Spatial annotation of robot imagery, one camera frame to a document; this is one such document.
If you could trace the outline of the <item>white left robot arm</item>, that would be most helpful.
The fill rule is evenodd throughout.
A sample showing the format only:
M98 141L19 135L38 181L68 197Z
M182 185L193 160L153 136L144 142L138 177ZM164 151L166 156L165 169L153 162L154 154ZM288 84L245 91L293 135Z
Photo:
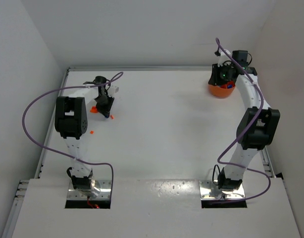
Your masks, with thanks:
M73 157L67 174L73 188L87 197L94 197L97 188L92 166L84 158L87 149L84 136L88 129L87 104L95 102L91 112L110 117L115 92L108 82L105 77L96 76L93 81L84 83L85 88L68 96L59 96L55 105L55 130L64 139L68 153Z

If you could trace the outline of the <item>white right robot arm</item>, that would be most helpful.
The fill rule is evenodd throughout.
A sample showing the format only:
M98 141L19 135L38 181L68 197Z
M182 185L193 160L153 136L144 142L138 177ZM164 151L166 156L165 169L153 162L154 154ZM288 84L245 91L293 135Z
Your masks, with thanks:
M209 86L219 89L227 89L228 84L234 84L246 109L232 143L236 149L217 178L216 186L221 190L233 191L240 187L253 157L273 141L280 119L279 110L273 109L264 99L257 71L247 61L248 54L248 51L230 53L218 49L215 55L219 60L212 65L208 82Z

